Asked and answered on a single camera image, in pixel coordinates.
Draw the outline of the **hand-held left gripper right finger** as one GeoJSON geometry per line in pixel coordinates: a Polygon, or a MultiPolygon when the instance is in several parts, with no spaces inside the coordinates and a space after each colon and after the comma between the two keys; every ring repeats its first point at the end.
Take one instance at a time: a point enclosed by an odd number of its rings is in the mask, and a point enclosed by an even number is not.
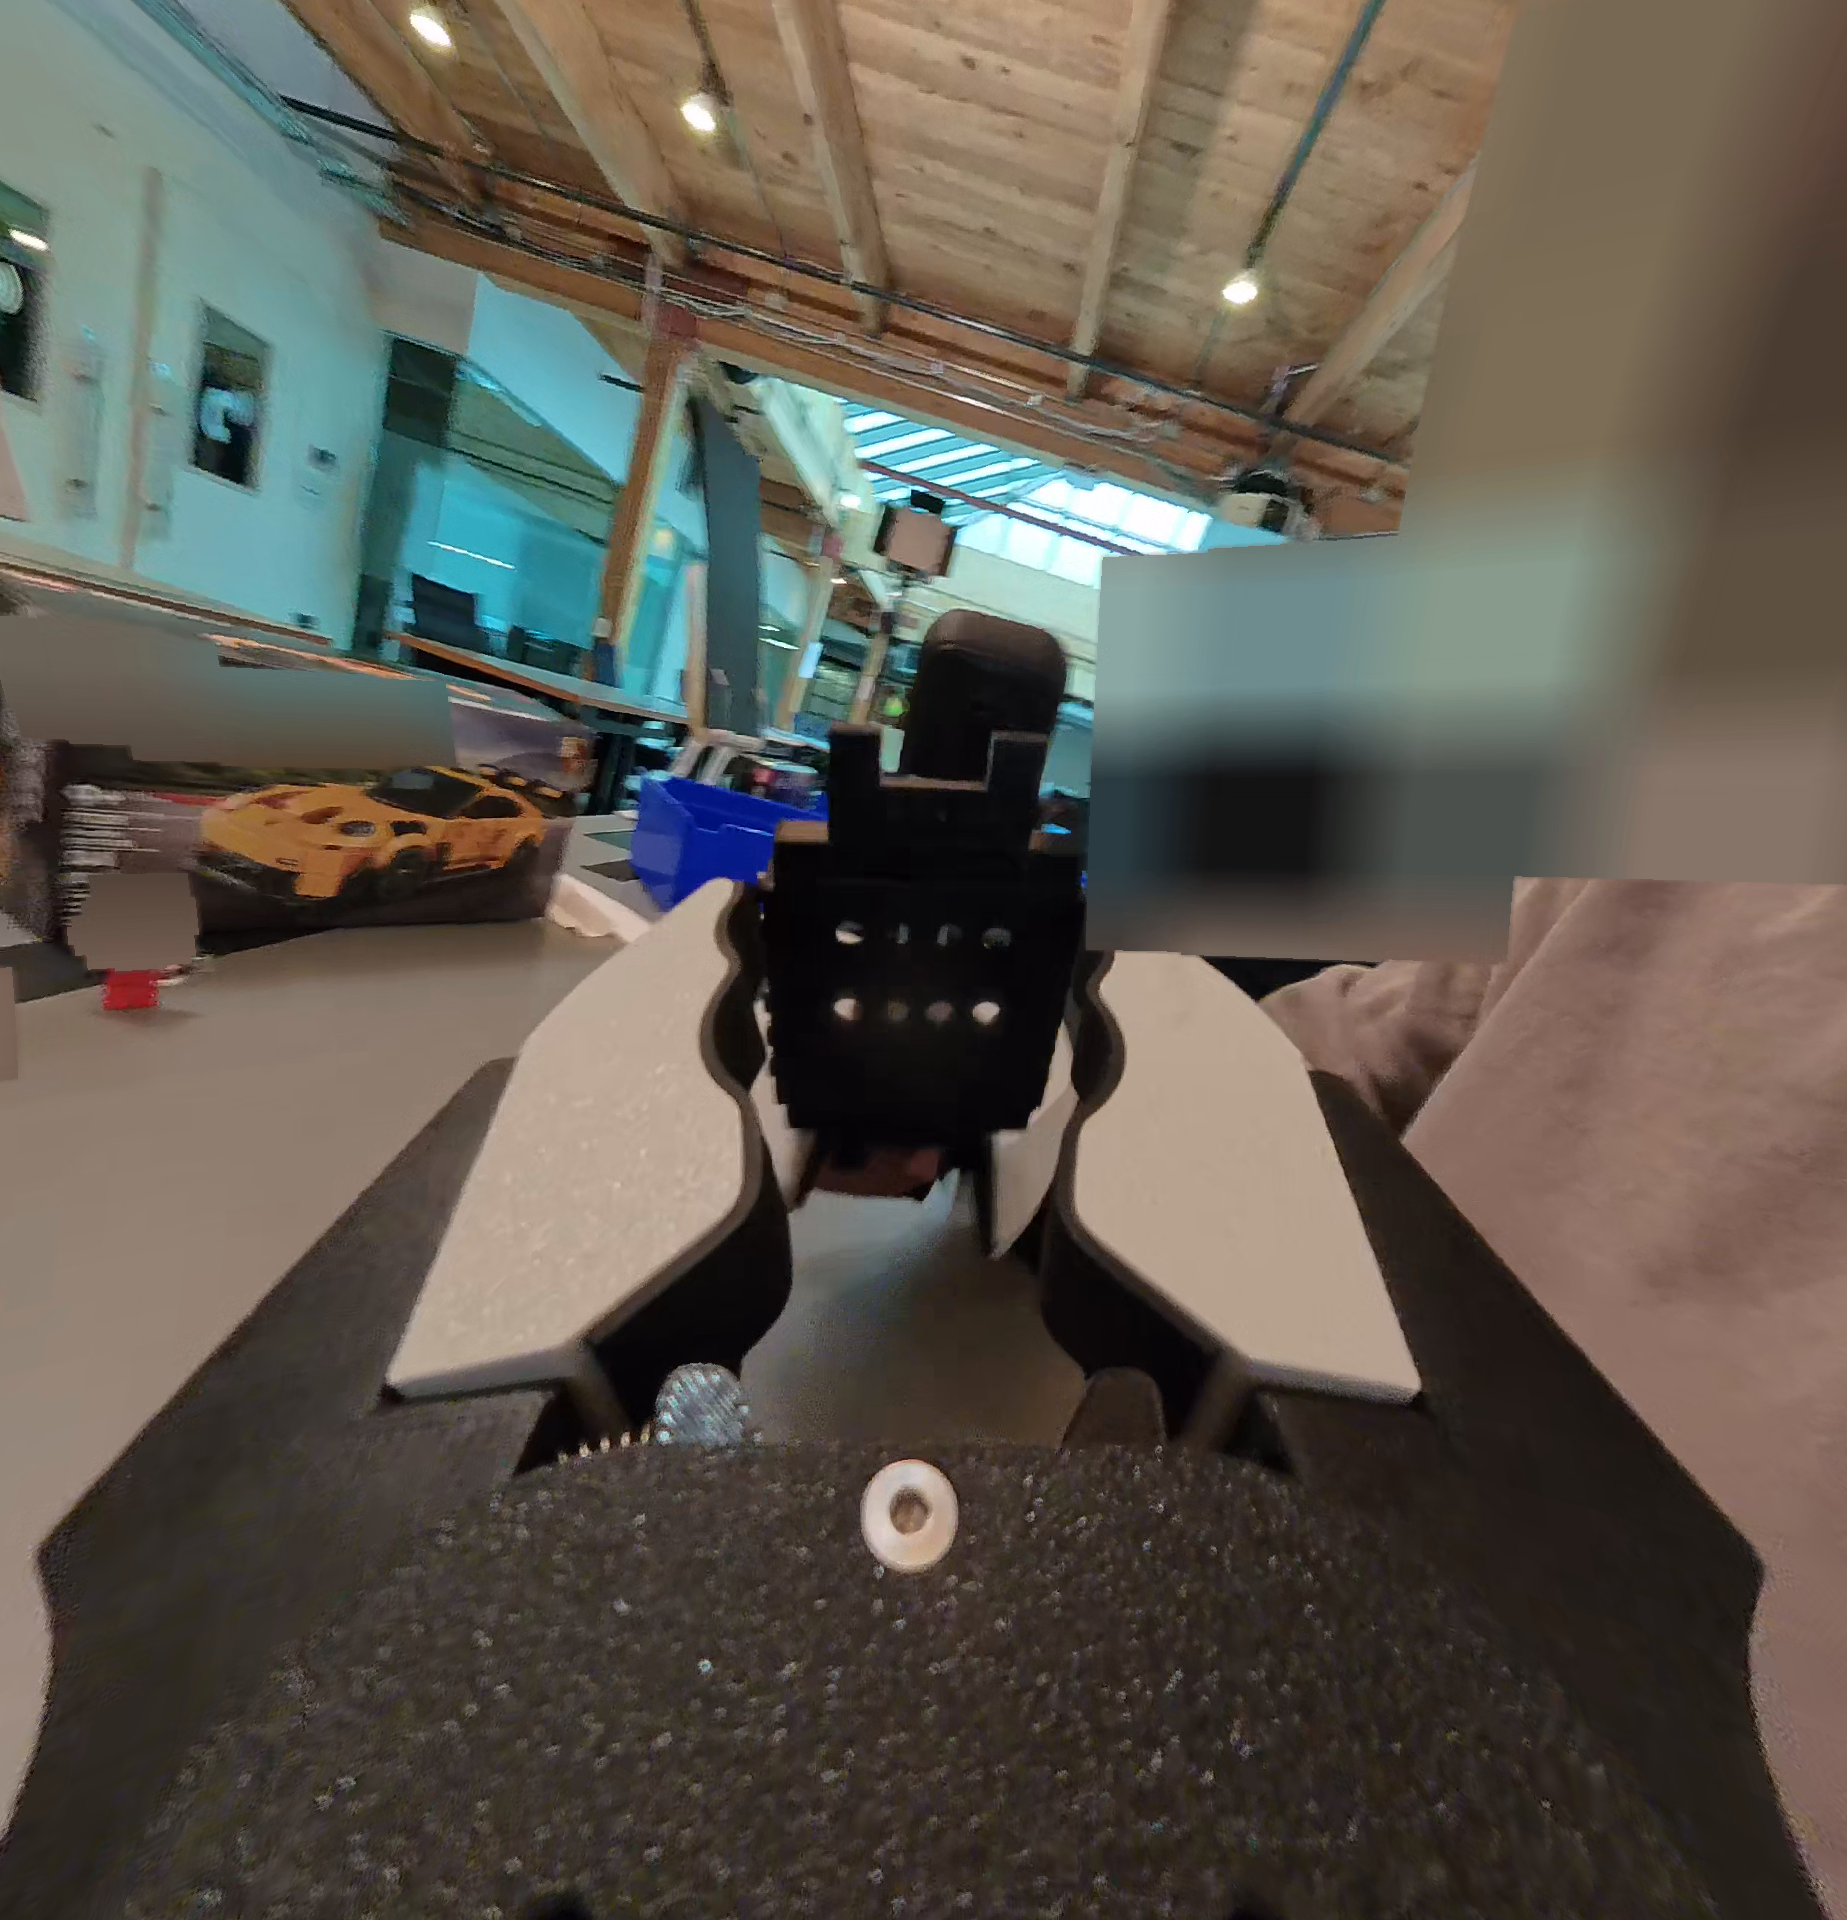
{"type": "Polygon", "coordinates": [[[1391,1289],[1274,1019],[1174,952],[1110,956],[1087,1009],[1110,1083],[1067,1146],[1083,1246],[1253,1386],[1415,1402],[1391,1289]]]}

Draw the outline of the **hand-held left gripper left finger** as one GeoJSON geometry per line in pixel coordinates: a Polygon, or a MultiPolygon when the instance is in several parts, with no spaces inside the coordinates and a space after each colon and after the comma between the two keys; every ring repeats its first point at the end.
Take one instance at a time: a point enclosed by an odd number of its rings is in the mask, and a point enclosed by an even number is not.
{"type": "Polygon", "coordinates": [[[526,1042],[386,1385],[404,1399],[572,1386],[649,1403],[731,1374],[788,1306],[761,1119],[761,912],[714,879],[526,1042]]]}

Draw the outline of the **black toy brick car chassis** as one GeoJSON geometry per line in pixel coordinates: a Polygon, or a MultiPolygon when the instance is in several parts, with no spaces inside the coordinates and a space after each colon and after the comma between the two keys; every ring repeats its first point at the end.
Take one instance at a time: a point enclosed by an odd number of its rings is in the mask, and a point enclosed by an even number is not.
{"type": "Polygon", "coordinates": [[[957,1156],[1044,1100],[1083,947],[1080,854],[1040,827],[1046,740],[995,733],[979,779],[887,773],[831,738],[828,812],[759,888],[768,1066],[823,1156],[957,1156]]]}

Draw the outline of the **grey desk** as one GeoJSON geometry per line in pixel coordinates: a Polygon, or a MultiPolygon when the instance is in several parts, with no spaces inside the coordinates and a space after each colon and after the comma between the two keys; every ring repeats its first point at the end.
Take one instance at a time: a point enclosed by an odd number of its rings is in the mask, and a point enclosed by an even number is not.
{"type": "MultiPolygon", "coordinates": [[[[150,1019],[16,1012],[0,1083],[0,1669],[48,1644],[37,1551],[150,1417],[481,1066],[611,939],[545,922],[344,929],[232,953],[150,1019]]],[[[1080,1372],[965,1187],[816,1191],[747,1359],[769,1438],[1053,1442],[1080,1372]]]]}

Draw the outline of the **dark panel with wooden edge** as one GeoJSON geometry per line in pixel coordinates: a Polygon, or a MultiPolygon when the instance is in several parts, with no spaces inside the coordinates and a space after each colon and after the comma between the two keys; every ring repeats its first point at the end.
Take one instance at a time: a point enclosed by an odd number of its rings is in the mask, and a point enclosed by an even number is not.
{"type": "Polygon", "coordinates": [[[704,509],[701,709],[709,729],[763,733],[763,471],[704,396],[691,400],[704,509]]]}

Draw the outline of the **blue plastic storage bin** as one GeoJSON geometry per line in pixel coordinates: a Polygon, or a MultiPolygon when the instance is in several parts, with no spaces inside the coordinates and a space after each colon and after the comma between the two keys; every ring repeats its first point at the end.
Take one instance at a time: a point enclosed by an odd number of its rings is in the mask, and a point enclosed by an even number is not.
{"type": "Polygon", "coordinates": [[[756,882],[782,824],[823,821],[823,796],[782,804],[701,779],[649,776],[629,829],[629,871],[666,916],[711,879],[756,882]]]}

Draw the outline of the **toy set box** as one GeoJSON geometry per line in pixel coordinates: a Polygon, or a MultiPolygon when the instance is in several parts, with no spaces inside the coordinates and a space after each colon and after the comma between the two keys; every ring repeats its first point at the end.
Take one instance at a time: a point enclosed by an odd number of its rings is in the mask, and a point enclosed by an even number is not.
{"type": "Polygon", "coordinates": [[[542,916],[595,776],[595,738],[550,715],[453,711],[441,762],[217,764],[55,747],[55,879],[187,879],[204,946],[314,929],[542,916]]]}

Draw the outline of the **wooden office table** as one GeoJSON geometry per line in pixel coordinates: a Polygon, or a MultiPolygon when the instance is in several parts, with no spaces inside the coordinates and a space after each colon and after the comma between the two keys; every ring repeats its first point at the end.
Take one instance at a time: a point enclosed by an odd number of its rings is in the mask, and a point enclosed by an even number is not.
{"type": "Polygon", "coordinates": [[[416,655],[429,661],[430,665],[454,678],[483,674],[490,682],[501,682],[513,689],[521,689],[538,701],[565,701],[583,707],[593,707],[598,711],[611,711],[614,715],[638,718],[649,725],[674,726],[683,730],[698,730],[702,726],[674,702],[653,702],[617,688],[607,688],[581,674],[561,674],[548,669],[536,669],[513,661],[468,651],[430,636],[414,636],[391,631],[383,636],[383,644],[397,650],[401,657],[416,655]]]}

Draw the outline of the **phone booth door sign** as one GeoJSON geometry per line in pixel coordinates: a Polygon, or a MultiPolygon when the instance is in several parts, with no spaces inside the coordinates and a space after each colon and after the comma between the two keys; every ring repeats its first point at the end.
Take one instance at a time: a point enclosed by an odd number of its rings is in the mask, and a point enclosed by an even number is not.
{"type": "Polygon", "coordinates": [[[0,179],[0,389],[41,396],[51,215],[0,179]]]}
{"type": "Polygon", "coordinates": [[[191,389],[191,467],[238,490],[261,482],[273,348],[204,302],[191,389]]]}

